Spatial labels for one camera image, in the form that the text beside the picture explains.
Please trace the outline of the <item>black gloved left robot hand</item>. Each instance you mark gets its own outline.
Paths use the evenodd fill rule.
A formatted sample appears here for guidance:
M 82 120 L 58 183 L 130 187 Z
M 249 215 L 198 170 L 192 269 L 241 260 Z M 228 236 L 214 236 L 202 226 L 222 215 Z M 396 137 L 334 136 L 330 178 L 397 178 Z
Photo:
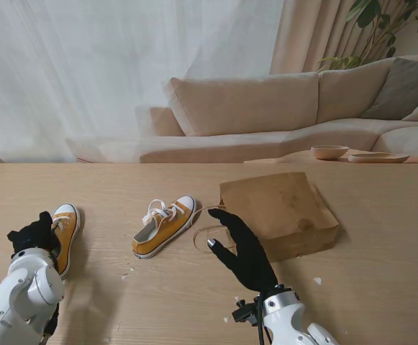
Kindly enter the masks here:
M 19 231 L 10 231 L 7 239 L 12 243 L 14 253 L 16 254 L 26 249 L 40 248 L 54 254 L 56 257 L 60 253 L 60 241 L 52 230 L 53 220 L 51 215 L 44 211 L 39 214 L 39 219 L 33 221 Z

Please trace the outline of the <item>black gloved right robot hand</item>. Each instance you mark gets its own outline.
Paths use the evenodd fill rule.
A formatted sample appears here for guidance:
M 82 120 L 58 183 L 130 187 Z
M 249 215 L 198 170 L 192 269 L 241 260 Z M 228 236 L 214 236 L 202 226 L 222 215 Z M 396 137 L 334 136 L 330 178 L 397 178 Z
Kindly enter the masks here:
M 211 217 L 226 226 L 236 244 L 237 254 L 233 254 L 216 239 L 207 241 L 208 247 L 239 282 L 248 290 L 265 293 L 278 284 L 267 255 L 257 236 L 237 215 L 219 208 L 208 210 Z

